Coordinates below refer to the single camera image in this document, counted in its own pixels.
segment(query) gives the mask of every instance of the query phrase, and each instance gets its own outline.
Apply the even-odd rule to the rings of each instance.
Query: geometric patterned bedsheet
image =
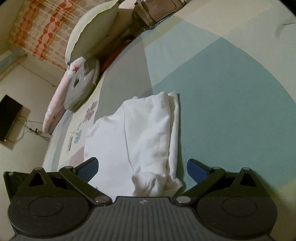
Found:
[[[279,211],[276,240],[296,237],[296,24],[277,0],[192,0],[134,40],[89,100],[66,112],[44,167],[83,161],[87,128],[123,101],[177,91],[177,176],[195,183],[186,162],[239,171],[266,183]]]

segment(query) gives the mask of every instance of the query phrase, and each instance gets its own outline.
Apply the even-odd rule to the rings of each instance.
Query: beige handbag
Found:
[[[183,0],[137,0],[133,19],[143,30],[153,29],[184,5]]]

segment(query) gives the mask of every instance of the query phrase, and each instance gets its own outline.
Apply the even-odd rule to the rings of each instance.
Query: television screen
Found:
[[[5,95],[0,102],[0,141],[4,141],[18,117],[22,105],[13,98]]]

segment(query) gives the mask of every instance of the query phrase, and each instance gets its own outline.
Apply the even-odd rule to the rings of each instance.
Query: orange patterned curtain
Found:
[[[108,0],[25,0],[9,41],[65,70],[70,34],[84,13]]]

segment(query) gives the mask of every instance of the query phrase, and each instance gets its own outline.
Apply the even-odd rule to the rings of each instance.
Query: white folded garment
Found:
[[[124,101],[88,130],[84,160],[96,157],[99,171],[89,184],[117,196],[170,196],[176,178],[179,105],[175,92]]]

